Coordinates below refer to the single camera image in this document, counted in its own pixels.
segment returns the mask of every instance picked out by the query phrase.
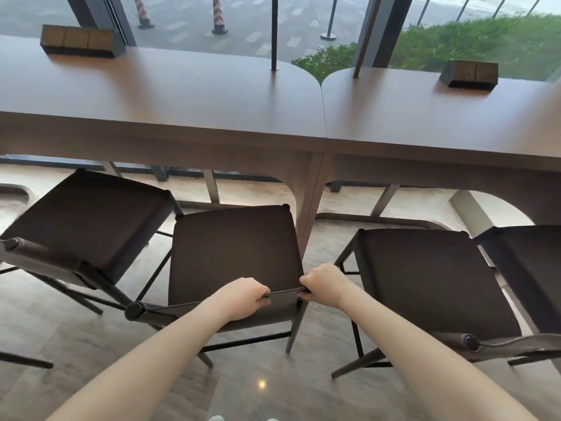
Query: red and white striped pole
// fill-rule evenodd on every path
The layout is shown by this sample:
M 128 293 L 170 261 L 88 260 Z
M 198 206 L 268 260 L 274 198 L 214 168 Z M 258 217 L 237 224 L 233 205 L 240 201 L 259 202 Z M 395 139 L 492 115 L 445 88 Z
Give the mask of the red and white striped pole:
M 212 33 L 215 35 L 224 35 L 228 33 L 226 26 L 224 24 L 224 18 L 222 17 L 222 6 L 220 5 L 220 0 L 212 0 L 213 2 L 213 13 L 214 13 L 214 29 Z
M 142 0 L 135 0 L 135 4 L 136 11 L 138 12 L 138 21 L 140 22 L 138 27 L 140 29 L 153 28 L 154 24 L 150 20 L 150 17 L 148 16 L 148 12 L 146 11 L 146 7 L 144 7 L 144 3 L 142 2 Z

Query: forearm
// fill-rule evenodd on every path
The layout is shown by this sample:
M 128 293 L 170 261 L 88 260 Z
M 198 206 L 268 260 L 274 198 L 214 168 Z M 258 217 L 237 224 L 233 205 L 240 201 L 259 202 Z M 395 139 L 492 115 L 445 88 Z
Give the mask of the forearm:
M 537 421 L 464 358 L 353 287 L 341 309 L 384 352 L 431 414 L 442 421 Z
M 187 363 L 227 322 L 217 309 L 201 303 L 103 371 L 48 421 L 148 420 Z

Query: left hand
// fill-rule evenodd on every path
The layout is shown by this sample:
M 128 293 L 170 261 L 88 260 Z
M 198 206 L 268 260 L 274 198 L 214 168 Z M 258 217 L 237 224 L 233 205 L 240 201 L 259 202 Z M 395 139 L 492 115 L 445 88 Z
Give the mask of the left hand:
M 268 292 L 271 292 L 268 287 L 253 278 L 239 278 L 224 285 L 207 300 L 212 302 L 213 307 L 224 310 L 230 322 L 247 318 L 258 308 L 270 304 L 271 300 L 263 297 Z

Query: table top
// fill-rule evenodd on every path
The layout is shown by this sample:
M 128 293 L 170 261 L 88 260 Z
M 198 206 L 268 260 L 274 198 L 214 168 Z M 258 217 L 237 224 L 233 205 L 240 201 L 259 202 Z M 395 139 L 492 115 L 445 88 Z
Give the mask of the table top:
M 363 68 L 354 80 L 352 72 L 322 84 L 329 151 L 497 164 L 509 155 L 561 157 L 558 114 L 548 125 L 556 132 L 527 127 L 535 128 L 551 83 L 501 79 L 485 92 L 449 89 L 438 73 Z
M 37 39 L 0 36 L 0 114 L 325 138 L 317 80 L 291 64 L 269 68 L 265 58 L 135 47 L 117 59 L 47 56 Z

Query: hand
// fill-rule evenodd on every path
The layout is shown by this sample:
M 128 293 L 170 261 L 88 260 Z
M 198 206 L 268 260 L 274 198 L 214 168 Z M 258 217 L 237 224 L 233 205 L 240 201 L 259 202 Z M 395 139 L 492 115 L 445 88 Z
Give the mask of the hand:
M 309 292 L 300 292 L 298 297 L 340 309 L 341 299 L 356 285 L 334 264 L 325 263 L 300 278 L 300 283 Z
M 271 300 L 263 294 L 271 292 L 265 285 L 253 278 L 239 278 L 227 283 L 207 298 L 213 307 L 224 310 L 226 322 L 247 318 Z

